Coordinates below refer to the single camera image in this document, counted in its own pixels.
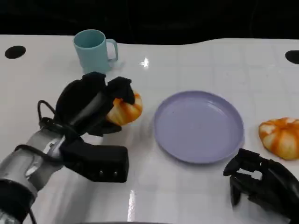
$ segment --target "orange and white pumpkin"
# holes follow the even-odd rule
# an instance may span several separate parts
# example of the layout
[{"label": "orange and white pumpkin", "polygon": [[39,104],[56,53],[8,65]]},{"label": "orange and white pumpkin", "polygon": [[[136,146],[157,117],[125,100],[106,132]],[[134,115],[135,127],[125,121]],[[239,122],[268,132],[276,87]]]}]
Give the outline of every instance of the orange and white pumpkin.
[{"label": "orange and white pumpkin", "polygon": [[106,119],[116,125],[125,125],[130,123],[142,113],[142,101],[140,95],[134,91],[135,103],[133,105],[125,103],[122,99],[113,101],[114,107],[107,114]]},{"label": "orange and white pumpkin", "polygon": [[261,123],[259,137],[263,146],[285,159],[299,158],[299,119],[281,118]]}]

